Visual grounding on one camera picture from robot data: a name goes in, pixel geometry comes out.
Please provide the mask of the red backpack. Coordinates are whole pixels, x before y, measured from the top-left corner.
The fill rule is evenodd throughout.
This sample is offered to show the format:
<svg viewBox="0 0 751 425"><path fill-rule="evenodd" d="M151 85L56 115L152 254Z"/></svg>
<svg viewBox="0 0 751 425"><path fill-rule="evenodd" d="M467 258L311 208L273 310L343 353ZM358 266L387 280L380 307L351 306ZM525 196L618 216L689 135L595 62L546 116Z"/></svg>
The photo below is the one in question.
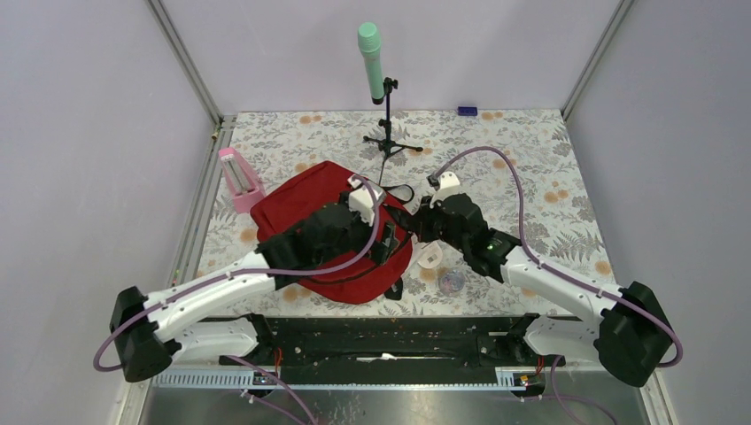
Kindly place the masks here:
<svg viewBox="0 0 751 425"><path fill-rule="evenodd" d="M351 305L380 297L409 267L413 244L406 244L385 266L372 261L372 244L381 220L406 209L386 193L370 227L351 212L346 197L353 174L324 161L291 178L257 203L250 215L258 227L256 251L275 271L281 289L292 283L332 301Z"/></svg>

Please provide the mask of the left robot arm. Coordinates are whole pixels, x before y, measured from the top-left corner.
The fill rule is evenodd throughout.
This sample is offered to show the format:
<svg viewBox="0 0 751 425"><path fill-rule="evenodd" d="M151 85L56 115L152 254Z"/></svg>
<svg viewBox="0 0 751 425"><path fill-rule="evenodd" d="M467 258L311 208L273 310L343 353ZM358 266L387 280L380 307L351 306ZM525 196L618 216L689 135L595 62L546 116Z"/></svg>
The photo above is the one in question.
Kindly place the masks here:
<svg viewBox="0 0 751 425"><path fill-rule="evenodd" d="M126 382L139 383L181 359L245 356L255 364L267 362L275 341L252 320L209 321L209 316L307 280L347 297L361 294L357 286L363 280L366 290L381 296L410 257L411 236L390 209L329 203L203 278L149 293L136 286L121 290L95 369L121 371Z"/></svg>

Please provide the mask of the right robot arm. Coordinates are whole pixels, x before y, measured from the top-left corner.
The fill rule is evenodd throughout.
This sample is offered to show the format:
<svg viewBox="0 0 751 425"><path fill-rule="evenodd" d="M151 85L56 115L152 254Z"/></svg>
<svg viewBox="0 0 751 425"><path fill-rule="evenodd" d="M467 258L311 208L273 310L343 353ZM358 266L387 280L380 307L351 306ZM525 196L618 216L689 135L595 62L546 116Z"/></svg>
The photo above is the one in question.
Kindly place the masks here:
<svg viewBox="0 0 751 425"><path fill-rule="evenodd" d="M534 260L519 238L490 227L466 194L437 202L423 197L404 226L422 242L451 246L475 273L532 290L574 315L568 321L526 314L507 342L516 363L529 365L540 355L597 361L622 383L642 387L672 344L672 327L648 286L599 284Z"/></svg>

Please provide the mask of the white oval card package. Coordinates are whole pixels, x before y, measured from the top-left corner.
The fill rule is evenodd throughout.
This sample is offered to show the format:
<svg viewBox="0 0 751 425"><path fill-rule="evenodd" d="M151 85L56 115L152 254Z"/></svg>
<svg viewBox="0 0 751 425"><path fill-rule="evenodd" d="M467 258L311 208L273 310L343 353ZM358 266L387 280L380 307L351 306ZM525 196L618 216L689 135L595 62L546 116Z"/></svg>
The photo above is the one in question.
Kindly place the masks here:
<svg viewBox="0 0 751 425"><path fill-rule="evenodd" d="M416 264L424 269L437 268L443 259L443 250L438 242L418 243L415 246Z"/></svg>

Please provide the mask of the clear round plastic container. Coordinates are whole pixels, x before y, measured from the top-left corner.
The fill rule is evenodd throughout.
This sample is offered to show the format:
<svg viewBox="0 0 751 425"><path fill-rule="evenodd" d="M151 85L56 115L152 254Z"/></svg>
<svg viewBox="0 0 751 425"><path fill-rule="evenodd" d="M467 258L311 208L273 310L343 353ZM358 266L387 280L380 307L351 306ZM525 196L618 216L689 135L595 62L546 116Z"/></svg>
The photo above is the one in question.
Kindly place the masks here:
<svg viewBox="0 0 751 425"><path fill-rule="evenodd" d="M438 290L445 296L458 296L466 285L464 273L457 270L445 271L437 278Z"/></svg>

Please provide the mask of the small blue block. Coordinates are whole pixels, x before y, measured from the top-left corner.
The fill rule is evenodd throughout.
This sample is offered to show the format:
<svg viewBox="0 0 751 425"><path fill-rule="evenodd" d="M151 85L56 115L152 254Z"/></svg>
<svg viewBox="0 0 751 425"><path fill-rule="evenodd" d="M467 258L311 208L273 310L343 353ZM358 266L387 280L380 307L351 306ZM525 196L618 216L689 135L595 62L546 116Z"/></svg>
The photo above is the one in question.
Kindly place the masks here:
<svg viewBox="0 0 751 425"><path fill-rule="evenodd" d="M458 106L456 111L459 116L469 117L478 115L478 109L475 106Z"/></svg>

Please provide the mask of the black microphone tripod stand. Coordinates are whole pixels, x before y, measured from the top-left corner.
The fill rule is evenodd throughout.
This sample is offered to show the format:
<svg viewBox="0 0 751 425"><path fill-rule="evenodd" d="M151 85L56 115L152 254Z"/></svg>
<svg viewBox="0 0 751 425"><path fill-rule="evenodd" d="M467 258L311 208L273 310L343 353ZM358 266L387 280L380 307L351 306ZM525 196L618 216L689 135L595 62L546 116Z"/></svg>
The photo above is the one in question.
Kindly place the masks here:
<svg viewBox="0 0 751 425"><path fill-rule="evenodd" d="M399 87L399 82L390 77L385 77L383 80L383 101L385 102L385 117L378 121L378 126L384 131L384 137L382 139L375 139L373 137L364 135L362 141L364 143L373 143L377 149L383 154L381 162L378 184L381 184L383 180L383 171L385 169L386 162L397 155L398 153L409 150L418 153L424 151L423 147L411 146L403 143L397 143L392 139L392 122L391 122L391 93L393 90Z"/></svg>

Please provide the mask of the pink metronome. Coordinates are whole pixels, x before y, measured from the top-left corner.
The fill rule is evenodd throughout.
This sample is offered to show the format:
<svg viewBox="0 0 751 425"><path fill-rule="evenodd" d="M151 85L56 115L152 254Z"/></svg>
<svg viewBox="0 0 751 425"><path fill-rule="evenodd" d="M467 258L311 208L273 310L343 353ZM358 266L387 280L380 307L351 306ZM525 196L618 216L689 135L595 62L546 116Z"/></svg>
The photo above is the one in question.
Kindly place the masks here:
<svg viewBox="0 0 751 425"><path fill-rule="evenodd" d="M235 148L220 149L218 155L236 213L249 213L267 195L259 175Z"/></svg>

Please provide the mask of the mint green microphone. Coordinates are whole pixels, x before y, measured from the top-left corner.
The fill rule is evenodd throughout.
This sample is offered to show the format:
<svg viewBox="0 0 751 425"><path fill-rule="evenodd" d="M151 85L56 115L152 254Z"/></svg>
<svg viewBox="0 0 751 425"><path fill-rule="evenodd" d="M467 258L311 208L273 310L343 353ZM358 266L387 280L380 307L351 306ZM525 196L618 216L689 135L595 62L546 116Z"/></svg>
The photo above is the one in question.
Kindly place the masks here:
<svg viewBox="0 0 751 425"><path fill-rule="evenodd" d="M359 26L358 47L364 61L371 100L373 104L381 104L385 97L381 64L382 37L375 23L365 22Z"/></svg>

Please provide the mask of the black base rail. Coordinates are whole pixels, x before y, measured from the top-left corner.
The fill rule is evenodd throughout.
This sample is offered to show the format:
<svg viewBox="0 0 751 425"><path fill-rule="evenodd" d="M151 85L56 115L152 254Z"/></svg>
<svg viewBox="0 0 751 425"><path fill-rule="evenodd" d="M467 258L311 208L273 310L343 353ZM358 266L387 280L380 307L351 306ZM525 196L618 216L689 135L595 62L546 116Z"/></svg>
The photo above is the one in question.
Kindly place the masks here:
<svg viewBox="0 0 751 425"><path fill-rule="evenodd" d="M523 341L525 316L250 318L259 344L243 359L289 385L492 384L497 368L535 374L554 362Z"/></svg>

